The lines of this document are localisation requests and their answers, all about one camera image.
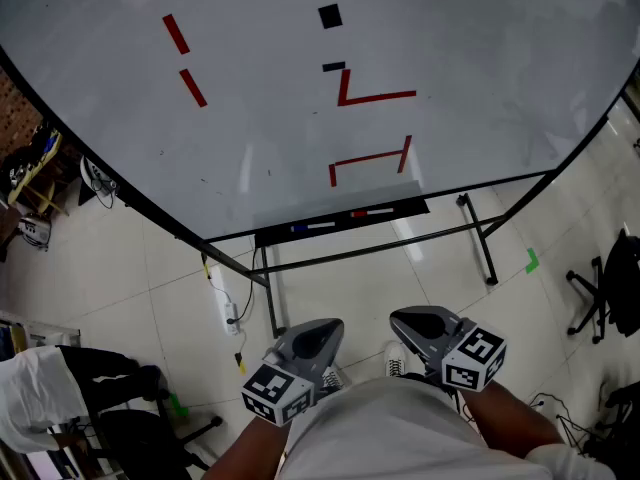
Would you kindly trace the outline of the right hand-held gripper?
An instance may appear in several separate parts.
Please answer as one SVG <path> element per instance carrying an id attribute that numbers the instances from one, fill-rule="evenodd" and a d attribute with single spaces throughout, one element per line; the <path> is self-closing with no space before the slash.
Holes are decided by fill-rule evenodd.
<path id="1" fill-rule="evenodd" d="M 393 311 L 390 325 L 410 352 L 445 385 L 481 392 L 503 366 L 507 339 L 498 330 L 459 319 L 441 306 Z"/>

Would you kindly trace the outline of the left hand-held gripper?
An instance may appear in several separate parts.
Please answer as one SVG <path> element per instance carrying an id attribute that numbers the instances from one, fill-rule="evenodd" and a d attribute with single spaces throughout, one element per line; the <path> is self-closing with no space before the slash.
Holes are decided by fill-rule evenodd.
<path id="1" fill-rule="evenodd" d="M 270 347 L 241 389 L 247 410 L 285 426 L 328 395 L 323 373 L 344 336 L 339 318 L 315 319 L 288 329 Z"/>

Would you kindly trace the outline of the person's left forearm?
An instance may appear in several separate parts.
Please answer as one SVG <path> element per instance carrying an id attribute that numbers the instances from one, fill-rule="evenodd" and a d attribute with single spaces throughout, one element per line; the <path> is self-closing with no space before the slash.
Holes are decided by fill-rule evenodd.
<path id="1" fill-rule="evenodd" d="M 255 417 L 201 480 L 274 480 L 290 428 Z"/>

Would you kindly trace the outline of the black metal frame bar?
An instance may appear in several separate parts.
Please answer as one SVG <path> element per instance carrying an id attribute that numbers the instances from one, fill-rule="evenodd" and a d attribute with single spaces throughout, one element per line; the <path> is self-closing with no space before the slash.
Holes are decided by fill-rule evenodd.
<path id="1" fill-rule="evenodd" d="M 272 274 L 276 274 L 279 272 L 296 270 L 305 267 L 317 266 L 327 263 L 333 263 L 345 259 L 357 258 L 369 254 L 374 254 L 378 252 L 383 252 L 387 250 L 391 250 L 394 248 L 400 247 L 408 247 L 410 245 L 419 244 L 421 242 L 434 240 L 437 238 L 442 238 L 446 236 L 450 236 L 457 233 L 466 232 L 472 230 L 476 233 L 479 244 L 481 245 L 481 249 L 483 251 L 484 260 L 486 263 L 486 267 L 488 269 L 488 275 L 486 276 L 485 284 L 494 287 L 498 284 L 498 277 L 495 270 L 495 266 L 493 263 L 493 259 L 491 257 L 491 253 L 487 244 L 487 238 L 497 231 L 500 227 L 502 227 L 506 222 L 512 219 L 519 211 L 521 211 L 527 204 L 529 204 L 535 197 L 537 197 L 545 188 L 547 188 L 555 179 L 560 175 L 561 169 L 556 168 L 548 171 L 543 171 L 539 173 L 529 174 L 527 176 L 516 176 L 513 178 L 508 178 L 505 180 L 499 180 L 497 183 L 499 185 L 504 183 L 516 182 L 525 180 L 527 178 L 538 178 L 539 180 L 533 187 L 526 192 L 514 205 L 512 205 L 509 209 L 505 210 L 502 214 L 493 216 L 487 219 L 480 219 L 477 216 L 475 211 L 475 207 L 472 204 L 472 201 L 469 196 L 469 192 L 471 190 L 475 190 L 480 188 L 480 185 L 466 186 L 461 188 L 459 191 L 455 192 L 457 196 L 456 204 L 467 210 L 469 214 L 470 221 L 464 225 L 454 226 L 451 228 L 446 228 L 439 231 L 434 231 L 431 233 L 427 233 L 424 235 L 413 236 L 409 238 L 398 239 L 394 242 L 389 242 L 382 245 L 371 246 L 364 249 L 357 249 L 344 253 L 337 253 L 332 255 L 326 255 L 322 257 L 301 260 L 293 263 L 286 263 L 282 265 L 269 265 L 267 258 L 267 249 L 269 247 L 257 248 L 255 246 L 254 240 L 254 249 L 253 253 L 255 255 L 259 255 L 261 258 L 261 266 L 259 268 L 255 266 L 245 267 L 234 258 L 229 256 L 228 254 L 221 251 L 215 244 L 219 241 L 217 238 L 211 239 L 201 239 L 196 236 L 193 232 L 183 229 L 180 233 L 174 235 L 174 238 L 184 242 L 190 247 L 197 250 L 199 253 L 204 252 L 207 255 L 207 260 L 212 259 L 216 261 L 218 264 L 231 269 L 242 277 L 248 279 L 251 285 L 260 285 L 264 288 L 267 297 L 267 309 L 269 315 L 269 321 L 271 325 L 271 332 L 274 338 L 278 338 L 282 336 L 286 330 L 285 326 L 280 326 L 277 322 L 275 305 L 273 301 L 273 290 L 270 276 Z M 437 192 L 431 195 L 423 195 L 423 196 L 414 196 L 422 197 L 428 202 L 431 199 L 435 199 L 437 197 L 447 196 L 454 194 L 452 190 L 446 190 L 442 192 Z"/>

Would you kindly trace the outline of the black marker tray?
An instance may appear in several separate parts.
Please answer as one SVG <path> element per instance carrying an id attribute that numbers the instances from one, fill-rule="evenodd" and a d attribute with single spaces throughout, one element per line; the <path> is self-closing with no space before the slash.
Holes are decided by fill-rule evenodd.
<path id="1" fill-rule="evenodd" d="M 350 215 L 353 211 L 373 210 L 379 208 L 394 208 L 394 213 L 365 218 L 352 218 Z M 422 197 L 409 198 L 397 202 L 363 207 L 350 211 L 341 211 L 328 214 L 326 216 L 314 217 L 261 229 L 254 235 L 255 246 L 257 248 L 271 247 L 274 245 L 300 241 L 307 238 L 314 238 L 317 236 L 339 233 L 370 225 L 376 225 L 417 215 L 428 214 L 429 212 L 430 209 L 428 207 L 428 204 Z M 336 226 L 311 232 L 295 233 L 291 231 L 291 227 L 295 224 L 318 223 L 325 221 L 335 221 Z"/>

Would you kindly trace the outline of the large white whiteboard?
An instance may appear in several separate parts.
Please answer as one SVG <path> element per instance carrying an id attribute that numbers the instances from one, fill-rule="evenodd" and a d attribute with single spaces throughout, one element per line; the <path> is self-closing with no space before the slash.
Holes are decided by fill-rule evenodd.
<path id="1" fill-rule="evenodd" d="M 640 0 L 0 0 L 51 111 L 201 238 L 558 166 Z"/>

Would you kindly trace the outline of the person's left white shoe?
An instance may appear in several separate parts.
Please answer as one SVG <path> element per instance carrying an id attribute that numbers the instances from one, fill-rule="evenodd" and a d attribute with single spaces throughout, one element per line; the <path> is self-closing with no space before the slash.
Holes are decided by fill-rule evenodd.
<path id="1" fill-rule="evenodd" d="M 346 382 L 334 366 L 326 368 L 322 375 L 322 379 L 323 389 L 327 392 L 340 391 L 346 387 Z"/>

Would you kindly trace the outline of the person's white shoe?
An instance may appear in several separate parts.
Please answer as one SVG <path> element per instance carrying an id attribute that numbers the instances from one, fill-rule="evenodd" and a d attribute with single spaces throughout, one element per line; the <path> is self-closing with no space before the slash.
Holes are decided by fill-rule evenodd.
<path id="1" fill-rule="evenodd" d="M 322 379 L 323 389 L 327 392 L 340 391 L 346 387 L 346 382 L 334 366 L 326 368 L 322 375 Z"/>
<path id="2" fill-rule="evenodd" d="M 384 370 L 387 377 L 404 377 L 407 373 L 407 355 L 404 346 L 396 341 L 387 343 L 384 351 Z"/>

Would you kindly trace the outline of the person's right white shoe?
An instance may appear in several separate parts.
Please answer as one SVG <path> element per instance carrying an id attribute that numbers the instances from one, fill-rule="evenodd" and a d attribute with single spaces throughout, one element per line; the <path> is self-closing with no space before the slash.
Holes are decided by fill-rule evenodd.
<path id="1" fill-rule="evenodd" d="M 404 377 L 407 373 L 407 355 L 404 346 L 396 341 L 387 343 L 384 351 L 384 370 L 387 377 Z"/>

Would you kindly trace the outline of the person's black trousers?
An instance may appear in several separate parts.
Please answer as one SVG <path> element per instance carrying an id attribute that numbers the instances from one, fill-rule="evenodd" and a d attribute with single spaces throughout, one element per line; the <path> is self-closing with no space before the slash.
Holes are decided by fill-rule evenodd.
<path id="1" fill-rule="evenodd" d="M 457 390 L 451 386 L 448 386 L 442 382 L 439 374 L 425 375 L 416 372 L 407 372 L 401 375 L 401 378 L 414 380 L 431 387 L 435 387 L 443 391 L 446 395 L 452 398 L 456 403 L 459 402 L 459 396 Z"/>

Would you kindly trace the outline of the white power strip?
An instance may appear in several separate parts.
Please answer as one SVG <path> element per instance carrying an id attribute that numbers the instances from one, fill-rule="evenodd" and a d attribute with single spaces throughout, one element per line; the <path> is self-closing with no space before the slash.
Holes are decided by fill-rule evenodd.
<path id="1" fill-rule="evenodd" d="M 237 306 L 227 295 L 220 296 L 219 313 L 223 329 L 228 336 L 237 336 L 240 333 Z"/>

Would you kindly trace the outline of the metal shelf rack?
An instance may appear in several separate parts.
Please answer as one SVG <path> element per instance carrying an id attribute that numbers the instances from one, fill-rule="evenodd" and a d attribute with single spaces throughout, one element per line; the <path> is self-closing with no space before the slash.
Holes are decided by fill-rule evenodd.
<path id="1" fill-rule="evenodd" d="M 81 345 L 79 329 L 29 320 L 0 310 L 0 361 L 29 348 L 48 345 Z"/>

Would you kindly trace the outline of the white round appliance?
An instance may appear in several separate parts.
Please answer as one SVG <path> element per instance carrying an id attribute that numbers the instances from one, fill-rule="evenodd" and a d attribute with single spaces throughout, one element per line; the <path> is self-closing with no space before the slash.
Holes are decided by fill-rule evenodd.
<path id="1" fill-rule="evenodd" d="M 98 201 L 107 209 L 112 209 L 118 184 L 86 156 L 80 160 L 81 177 Z"/>

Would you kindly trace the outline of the white box device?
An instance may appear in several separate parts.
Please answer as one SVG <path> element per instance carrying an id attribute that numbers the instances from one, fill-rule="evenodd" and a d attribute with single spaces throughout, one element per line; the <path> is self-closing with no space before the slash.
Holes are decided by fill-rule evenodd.
<path id="1" fill-rule="evenodd" d="M 18 223 L 22 238 L 37 249 L 47 249 L 51 238 L 51 222 L 38 215 L 27 214 Z"/>

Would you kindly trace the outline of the cluttered yellow-edged table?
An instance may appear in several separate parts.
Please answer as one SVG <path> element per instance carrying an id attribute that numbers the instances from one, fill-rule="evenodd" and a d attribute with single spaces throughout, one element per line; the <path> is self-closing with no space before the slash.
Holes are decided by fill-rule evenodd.
<path id="1" fill-rule="evenodd" d="M 61 133 L 44 120 L 34 131 L 31 142 L 18 148 L 0 164 L 0 194 L 13 206 L 23 188 L 56 156 L 62 144 Z"/>

